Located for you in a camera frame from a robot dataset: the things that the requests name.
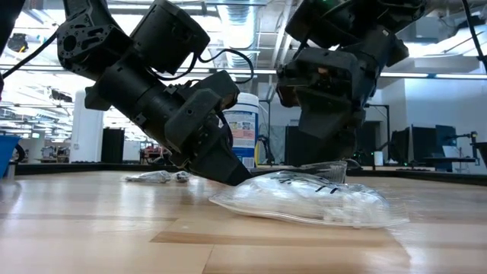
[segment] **clear plastic bag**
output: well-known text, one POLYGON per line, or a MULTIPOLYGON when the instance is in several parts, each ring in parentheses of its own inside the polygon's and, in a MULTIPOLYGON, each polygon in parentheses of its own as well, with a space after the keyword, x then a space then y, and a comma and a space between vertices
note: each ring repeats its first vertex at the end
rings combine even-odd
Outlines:
POLYGON ((173 174, 173 180, 178 183, 185 183, 189 180, 191 174, 187 173, 186 171, 180 171, 173 174))
POLYGON ((331 183, 344 183, 347 171, 347 162, 334 161, 318 164, 305 164, 300 167, 302 170, 316 170, 315 176, 327 179, 331 183))
POLYGON ((170 181, 171 175, 165 170, 152 171, 143 174, 137 174, 125 177, 127 182, 140 182, 140 183, 166 183, 170 181))
POLYGON ((409 221, 402 202, 388 201, 371 188, 338 180, 279 171, 226 188, 210 201, 242 215, 315 225, 380 228, 409 221))

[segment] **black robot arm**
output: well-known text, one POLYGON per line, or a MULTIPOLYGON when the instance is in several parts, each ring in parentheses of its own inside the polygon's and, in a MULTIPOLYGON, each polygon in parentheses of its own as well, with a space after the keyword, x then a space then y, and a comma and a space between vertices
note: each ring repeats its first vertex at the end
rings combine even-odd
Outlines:
POLYGON ((425 0, 304 0, 286 32, 301 46, 278 71, 277 92, 285 107, 301 107, 299 129, 314 137, 307 164, 350 158, 355 130, 365 118, 384 66, 405 59, 395 33, 425 13, 425 0), (311 40, 320 48, 307 47, 311 40), (331 46, 339 46, 335 51, 331 46))
POLYGON ((196 84, 166 86, 160 73, 193 62, 210 39, 183 10, 156 0, 130 36, 103 0, 64 0, 66 22, 58 29, 62 66, 95 81, 85 106, 114 106, 148 136, 172 151, 170 160, 193 174, 229 185, 250 177, 231 150, 228 125, 218 115, 237 101, 230 75, 215 73, 196 84))

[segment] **pipe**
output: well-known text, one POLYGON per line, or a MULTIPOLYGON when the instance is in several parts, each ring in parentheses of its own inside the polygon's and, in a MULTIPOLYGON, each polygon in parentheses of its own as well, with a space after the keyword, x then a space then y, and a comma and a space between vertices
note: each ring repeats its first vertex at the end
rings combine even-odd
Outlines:
POLYGON ((288 50, 289 50, 289 46, 291 45, 291 41, 292 41, 291 35, 286 34, 286 40, 284 41, 284 48, 282 49, 281 58, 279 58, 279 64, 277 65, 284 64, 286 60, 286 56, 288 55, 288 50))
MULTIPOLYGON (((256 7, 249 5, 217 6, 223 23, 224 46, 241 50, 254 47, 256 41, 256 7)), ((255 64, 255 53, 244 53, 255 64)), ((241 57, 227 53, 228 66, 231 68, 248 68, 241 57)))
POLYGON ((282 13, 281 27, 279 28, 277 39, 275 40, 274 51, 272 52, 272 59, 269 66, 271 69, 275 68, 277 55, 279 54, 279 50, 281 49, 281 44, 282 44, 282 40, 284 39, 286 24, 288 23, 289 16, 291 15, 291 5, 292 5, 292 0, 285 1, 284 11, 282 13))

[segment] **desk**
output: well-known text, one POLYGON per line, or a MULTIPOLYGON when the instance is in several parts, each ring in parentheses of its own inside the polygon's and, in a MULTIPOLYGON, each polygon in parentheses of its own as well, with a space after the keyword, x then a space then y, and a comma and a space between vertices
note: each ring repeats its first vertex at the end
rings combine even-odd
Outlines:
POLYGON ((406 202, 411 223, 329 228, 235 215, 226 187, 125 183, 127 172, 16 177, 0 185, 4 273, 487 273, 487 188, 350 177, 406 202))
POLYGON ((35 160, 41 162, 42 164, 57 163, 58 162, 57 158, 39 158, 39 159, 35 159, 35 160))
POLYGON ((469 157, 427 157, 423 158, 427 164, 443 164, 443 163, 475 163, 477 160, 475 158, 469 157))

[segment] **wood grain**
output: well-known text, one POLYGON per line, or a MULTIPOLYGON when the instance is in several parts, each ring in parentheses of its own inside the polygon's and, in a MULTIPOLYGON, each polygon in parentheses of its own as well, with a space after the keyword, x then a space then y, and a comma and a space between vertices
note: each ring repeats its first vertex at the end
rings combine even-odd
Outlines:
POLYGON ((411 218, 353 229, 239 216, 208 201, 221 184, 129 174, 0 183, 2 273, 487 273, 485 187, 348 178, 400 196, 411 218))

